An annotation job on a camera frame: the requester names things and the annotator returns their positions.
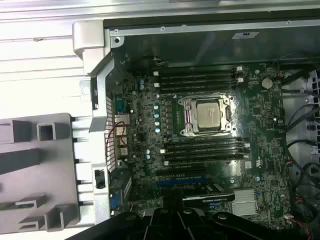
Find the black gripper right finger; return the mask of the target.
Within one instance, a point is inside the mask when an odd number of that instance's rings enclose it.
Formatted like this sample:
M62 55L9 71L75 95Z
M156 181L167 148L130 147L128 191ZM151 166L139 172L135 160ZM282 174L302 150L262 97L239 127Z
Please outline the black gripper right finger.
M308 240L309 233L300 230L273 230L229 212L197 212L178 199L178 236L181 240Z

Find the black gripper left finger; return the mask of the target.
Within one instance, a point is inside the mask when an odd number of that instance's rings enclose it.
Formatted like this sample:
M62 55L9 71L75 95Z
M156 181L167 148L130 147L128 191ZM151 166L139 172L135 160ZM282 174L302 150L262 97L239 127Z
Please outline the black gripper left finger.
M174 214L179 210L179 199L163 198L162 207L148 208L140 216L124 212L80 233L69 240L171 240Z

